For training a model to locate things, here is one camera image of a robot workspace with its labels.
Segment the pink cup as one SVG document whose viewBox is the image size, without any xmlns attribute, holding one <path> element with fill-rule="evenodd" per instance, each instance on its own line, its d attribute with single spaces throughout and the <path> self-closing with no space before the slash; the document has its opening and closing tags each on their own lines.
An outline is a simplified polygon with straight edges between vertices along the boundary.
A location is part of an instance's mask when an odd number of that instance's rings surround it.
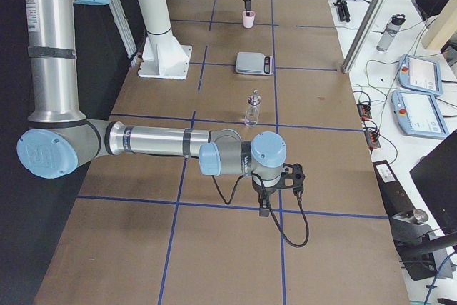
<svg viewBox="0 0 457 305">
<path fill-rule="evenodd" d="M 245 29 L 251 29 L 254 25 L 256 13 L 254 11 L 243 11 L 242 20 Z"/>
</svg>

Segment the clear glass sauce bottle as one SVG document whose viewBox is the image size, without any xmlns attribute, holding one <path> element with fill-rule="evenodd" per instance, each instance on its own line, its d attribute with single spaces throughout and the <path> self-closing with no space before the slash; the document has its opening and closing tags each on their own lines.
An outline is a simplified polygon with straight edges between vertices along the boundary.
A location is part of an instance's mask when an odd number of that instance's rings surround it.
<svg viewBox="0 0 457 305">
<path fill-rule="evenodd" d="M 245 113 L 245 125 L 255 126 L 258 123 L 261 105 L 261 96 L 258 90 L 254 90 L 247 98 L 248 108 Z"/>
</svg>

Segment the silver kitchen scale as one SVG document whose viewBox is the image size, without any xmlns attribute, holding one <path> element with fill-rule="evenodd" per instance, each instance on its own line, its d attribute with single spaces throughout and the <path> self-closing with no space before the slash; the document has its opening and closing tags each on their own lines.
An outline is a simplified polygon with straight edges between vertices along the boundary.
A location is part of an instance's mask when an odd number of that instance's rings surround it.
<svg viewBox="0 0 457 305">
<path fill-rule="evenodd" d="M 270 76 L 274 73 L 274 58 L 258 52 L 238 52 L 235 71 L 238 74 Z"/>
</svg>

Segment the black folded tripod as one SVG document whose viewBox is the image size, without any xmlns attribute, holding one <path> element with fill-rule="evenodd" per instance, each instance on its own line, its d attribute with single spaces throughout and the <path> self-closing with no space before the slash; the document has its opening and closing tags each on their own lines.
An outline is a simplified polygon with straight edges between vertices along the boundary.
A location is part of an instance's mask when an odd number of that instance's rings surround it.
<svg viewBox="0 0 457 305">
<path fill-rule="evenodd" d="M 349 22 L 351 20 L 351 16 L 346 0 L 336 0 L 333 4 L 336 6 L 339 21 Z"/>
</svg>

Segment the brown paper table cover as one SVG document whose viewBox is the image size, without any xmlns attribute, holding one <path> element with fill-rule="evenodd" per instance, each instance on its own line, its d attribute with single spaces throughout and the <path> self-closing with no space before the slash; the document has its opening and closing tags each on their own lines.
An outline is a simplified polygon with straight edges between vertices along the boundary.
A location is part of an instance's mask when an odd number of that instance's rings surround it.
<svg viewBox="0 0 457 305">
<path fill-rule="evenodd" d="M 306 175 L 258 215 L 249 179 L 212 180 L 195 159 L 138 154 L 92 162 L 36 304 L 407 304 L 328 0 L 167 0 L 191 45 L 183 81 L 128 72 L 111 119 L 132 126 L 275 131 Z M 274 58 L 238 74 L 238 52 Z M 260 114 L 245 125 L 247 98 Z"/>
</svg>

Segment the orange black circuit board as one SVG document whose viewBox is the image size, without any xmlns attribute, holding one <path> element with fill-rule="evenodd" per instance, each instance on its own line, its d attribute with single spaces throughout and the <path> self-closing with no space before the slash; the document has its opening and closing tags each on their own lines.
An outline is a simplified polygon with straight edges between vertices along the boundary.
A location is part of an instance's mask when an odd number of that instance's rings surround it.
<svg viewBox="0 0 457 305">
<path fill-rule="evenodd" d="M 371 106 L 369 104 L 362 104 L 361 102 L 358 102 L 356 106 L 358 109 L 358 114 L 362 121 L 372 119 Z"/>
</svg>

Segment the black box with label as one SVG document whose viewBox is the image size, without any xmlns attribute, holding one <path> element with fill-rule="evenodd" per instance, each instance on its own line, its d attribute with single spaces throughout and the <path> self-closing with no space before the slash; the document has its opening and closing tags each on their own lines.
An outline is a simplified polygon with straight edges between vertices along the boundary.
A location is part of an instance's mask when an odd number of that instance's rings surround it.
<svg viewBox="0 0 457 305">
<path fill-rule="evenodd" d="M 387 215 L 412 211 L 414 205 L 387 160 L 373 162 L 373 169 Z"/>
</svg>

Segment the clear water bottle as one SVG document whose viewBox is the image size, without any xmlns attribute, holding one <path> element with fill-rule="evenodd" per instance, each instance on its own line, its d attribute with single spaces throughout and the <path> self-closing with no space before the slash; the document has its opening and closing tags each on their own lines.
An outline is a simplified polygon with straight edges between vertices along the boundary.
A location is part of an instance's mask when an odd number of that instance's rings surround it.
<svg viewBox="0 0 457 305">
<path fill-rule="evenodd" d="M 405 14 L 395 14 L 391 17 L 391 20 L 387 23 L 376 46 L 377 51 L 384 52 L 388 50 L 405 21 Z"/>
</svg>

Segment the black monitor stand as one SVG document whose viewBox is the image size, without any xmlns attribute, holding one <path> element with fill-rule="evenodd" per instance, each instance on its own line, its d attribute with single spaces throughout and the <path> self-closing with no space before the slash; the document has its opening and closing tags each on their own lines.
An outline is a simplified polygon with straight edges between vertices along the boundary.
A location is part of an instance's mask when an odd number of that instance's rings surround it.
<svg viewBox="0 0 457 305">
<path fill-rule="evenodd" d="M 440 275 L 451 278 L 456 268 L 447 261 L 447 248 L 456 246 L 456 230 L 438 236 L 426 222 L 428 214 L 422 209 L 411 209 L 395 214 L 389 219 L 393 241 L 400 257 L 414 281 Z"/>
</svg>

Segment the lower teach pendant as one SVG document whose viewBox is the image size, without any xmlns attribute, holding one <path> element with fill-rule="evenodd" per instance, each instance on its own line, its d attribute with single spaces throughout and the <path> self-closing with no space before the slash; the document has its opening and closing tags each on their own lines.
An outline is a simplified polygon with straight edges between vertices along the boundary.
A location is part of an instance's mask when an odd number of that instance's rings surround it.
<svg viewBox="0 0 457 305">
<path fill-rule="evenodd" d="M 407 136 L 444 139 L 449 130 L 433 94 L 395 90 L 391 94 L 393 113 Z"/>
</svg>

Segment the teach pendant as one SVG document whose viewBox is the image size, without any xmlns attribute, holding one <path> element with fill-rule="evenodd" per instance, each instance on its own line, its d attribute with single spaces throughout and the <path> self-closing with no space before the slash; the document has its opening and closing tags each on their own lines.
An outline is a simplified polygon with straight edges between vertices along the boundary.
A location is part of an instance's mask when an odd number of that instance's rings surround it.
<svg viewBox="0 0 457 305">
<path fill-rule="evenodd" d="M 433 94 L 395 90 L 391 94 L 393 113 L 407 136 L 444 139 L 449 130 Z"/>
<path fill-rule="evenodd" d="M 398 81 L 406 89 L 443 94 L 439 63 L 429 59 L 404 54 L 399 60 Z"/>
</svg>

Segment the black computer monitor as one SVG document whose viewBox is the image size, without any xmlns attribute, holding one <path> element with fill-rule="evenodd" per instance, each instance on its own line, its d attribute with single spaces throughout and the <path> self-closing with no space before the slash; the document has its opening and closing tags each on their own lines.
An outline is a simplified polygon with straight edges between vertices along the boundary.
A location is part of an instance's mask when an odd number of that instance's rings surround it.
<svg viewBox="0 0 457 305">
<path fill-rule="evenodd" d="M 456 230 L 456 132 L 423 157 L 410 175 L 438 226 Z"/>
</svg>

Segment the upper teach pendant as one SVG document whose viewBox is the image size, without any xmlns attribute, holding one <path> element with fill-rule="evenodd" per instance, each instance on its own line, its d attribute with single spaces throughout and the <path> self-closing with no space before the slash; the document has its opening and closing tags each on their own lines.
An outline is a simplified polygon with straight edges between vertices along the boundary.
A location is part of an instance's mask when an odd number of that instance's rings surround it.
<svg viewBox="0 0 457 305">
<path fill-rule="evenodd" d="M 406 89 L 443 94 L 439 63 L 429 59 L 404 54 L 399 60 L 398 81 Z"/>
</svg>

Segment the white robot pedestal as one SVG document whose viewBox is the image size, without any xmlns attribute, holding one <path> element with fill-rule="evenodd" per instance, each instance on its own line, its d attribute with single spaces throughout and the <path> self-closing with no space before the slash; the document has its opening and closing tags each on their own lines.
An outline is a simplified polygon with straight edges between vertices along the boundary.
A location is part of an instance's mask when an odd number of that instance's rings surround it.
<svg viewBox="0 0 457 305">
<path fill-rule="evenodd" d="M 185 79 L 191 46 L 174 37 L 166 0 L 138 0 L 147 39 L 142 51 L 139 76 L 156 79 Z"/>
</svg>

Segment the aluminium frame post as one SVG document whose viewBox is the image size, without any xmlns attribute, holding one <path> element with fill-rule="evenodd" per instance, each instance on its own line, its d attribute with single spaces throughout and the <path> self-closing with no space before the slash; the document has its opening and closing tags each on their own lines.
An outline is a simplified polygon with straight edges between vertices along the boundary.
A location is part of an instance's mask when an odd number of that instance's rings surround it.
<svg viewBox="0 0 457 305">
<path fill-rule="evenodd" d="M 338 39 L 344 53 L 340 66 L 343 73 L 348 74 L 351 71 L 385 2 L 386 0 L 371 0 L 357 30 L 338 29 Z"/>
</svg>

